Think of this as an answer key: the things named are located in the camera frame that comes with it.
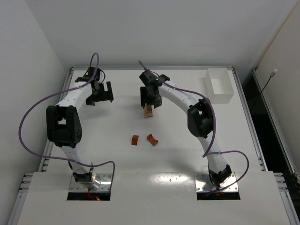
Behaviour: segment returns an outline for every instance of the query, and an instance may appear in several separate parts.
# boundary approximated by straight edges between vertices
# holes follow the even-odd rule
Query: white tabletop
[[[85,71],[74,71],[71,86]],[[220,148],[243,151],[249,172],[239,182],[241,200],[197,201],[194,174],[207,171],[207,159],[199,141],[187,128],[187,116],[163,99],[163,105],[145,119],[140,106],[138,78],[142,70],[108,70],[114,101],[83,106],[81,146],[93,164],[113,160],[116,176],[109,202],[66,201],[72,171],[64,161],[50,160],[47,172],[35,173],[19,220],[24,224],[289,224],[272,172],[258,163],[234,77],[229,71],[234,96],[228,104],[215,104]],[[206,70],[166,70],[179,87],[206,95]],[[153,147],[148,134],[159,140]],[[131,145],[139,135],[137,146]],[[64,156],[53,147],[53,156]],[[224,155],[237,177],[246,168],[240,154]],[[112,166],[96,169],[111,173]],[[166,172],[181,173],[182,182],[164,184],[153,179]]]

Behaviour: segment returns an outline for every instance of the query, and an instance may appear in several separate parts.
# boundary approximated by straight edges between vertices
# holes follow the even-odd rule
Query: orange block
[[[139,136],[138,135],[133,135],[132,140],[131,140],[131,144],[132,145],[137,145],[138,140],[139,140]]]
[[[158,144],[158,140],[156,140],[156,139],[152,136],[152,134],[149,134],[149,135],[147,136],[147,140],[148,140],[153,146],[155,146],[155,145]]]

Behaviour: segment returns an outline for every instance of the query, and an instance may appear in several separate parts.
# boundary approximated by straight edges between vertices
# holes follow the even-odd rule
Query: white box
[[[226,68],[208,69],[204,82],[211,103],[225,104],[230,102],[234,91]]]

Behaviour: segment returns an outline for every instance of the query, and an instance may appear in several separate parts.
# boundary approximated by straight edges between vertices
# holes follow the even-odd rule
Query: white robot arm
[[[73,88],[85,84],[92,77],[94,69],[90,67],[87,74],[77,78]],[[79,144],[82,138],[82,128],[77,112],[85,103],[95,105],[95,102],[99,101],[113,101],[110,82],[106,82],[108,91],[105,91],[104,85],[99,83],[100,71],[97,69],[95,79],[90,84],[70,91],[57,105],[48,106],[46,110],[48,139],[60,147],[67,158],[91,166],[91,160],[86,157],[84,149]],[[100,182],[93,168],[75,162],[69,161],[75,181],[88,189],[97,189]]]
[[[153,105],[154,108],[161,106],[161,97],[165,97],[175,103],[187,114],[187,126],[190,132],[198,138],[204,150],[207,150],[212,139],[212,115],[210,108],[204,99],[197,99],[185,92],[163,85],[160,80],[175,87],[175,84],[165,76],[157,79],[150,71],[140,75],[145,87],[141,87],[141,106]],[[210,152],[220,152],[220,147],[215,140]],[[220,184],[231,175],[230,166],[222,154],[211,154],[207,156],[211,182],[220,187]]]

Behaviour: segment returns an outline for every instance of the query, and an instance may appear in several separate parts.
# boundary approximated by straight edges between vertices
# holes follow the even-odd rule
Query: small wooden block
[[[156,140],[156,139],[152,136],[152,134],[149,134],[149,135],[147,136],[147,140],[148,140],[153,146],[155,146],[155,145],[158,144],[158,140]]]
[[[145,105],[145,107],[144,107],[144,117],[145,118],[153,117],[153,112],[152,112],[152,106],[151,105]]]
[[[133,135],[132,140],[131,140],[131,144],[132,145],[137,145],[138,140],[139,140],[139,136],[138,135]]]

